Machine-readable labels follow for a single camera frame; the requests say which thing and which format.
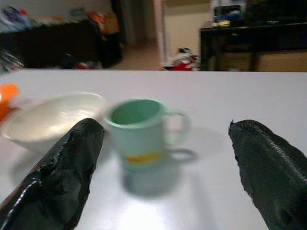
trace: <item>light green mug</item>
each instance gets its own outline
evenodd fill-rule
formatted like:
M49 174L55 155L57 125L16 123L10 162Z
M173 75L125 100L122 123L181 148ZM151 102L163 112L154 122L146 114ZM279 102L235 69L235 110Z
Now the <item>light green mug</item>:
M182 127L172 139L166 136L166 118L182 117ZM181 111L169 110L153 99L132 99L108 109L105 121L121 156L123 167L140 171L160 163L167 154L167 146L184 141L190 119Z

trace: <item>floor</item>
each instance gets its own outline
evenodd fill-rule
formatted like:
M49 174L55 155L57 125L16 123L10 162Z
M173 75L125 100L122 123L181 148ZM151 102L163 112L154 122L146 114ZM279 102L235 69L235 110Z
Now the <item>floor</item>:
M158 45L155 40L141 42L123 48L123 61L110 69L116 70L160 70Z

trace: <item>table surface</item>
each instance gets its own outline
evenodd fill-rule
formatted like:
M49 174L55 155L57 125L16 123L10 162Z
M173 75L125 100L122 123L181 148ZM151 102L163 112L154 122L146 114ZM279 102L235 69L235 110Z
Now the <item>table surface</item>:
M305 73L22 70L0 77L21 90L16 106L57 93L164 101L192 120L176 161L154 173L123 172L106 135L77 230L266 230L240 182L227 135L255 119L307 152ZM0 200L42 157L0 138Z

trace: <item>bowl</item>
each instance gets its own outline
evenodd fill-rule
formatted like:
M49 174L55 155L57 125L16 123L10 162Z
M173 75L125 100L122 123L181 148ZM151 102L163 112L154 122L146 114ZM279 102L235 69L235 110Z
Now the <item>bowl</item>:
M26 149L46 153L80 120L90 117L101 123L107 105L105 98L90 92L44 99L4 119L1 134Z

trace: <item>black table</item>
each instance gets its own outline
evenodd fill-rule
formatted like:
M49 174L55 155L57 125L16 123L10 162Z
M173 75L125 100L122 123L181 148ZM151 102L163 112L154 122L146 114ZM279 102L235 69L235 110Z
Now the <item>black table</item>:
M201 28L201 70L221 70L223 52L252 52L249 71L255 71L258 52L307 49L307 22L257 26ZM215 57L214 67L210 59Z

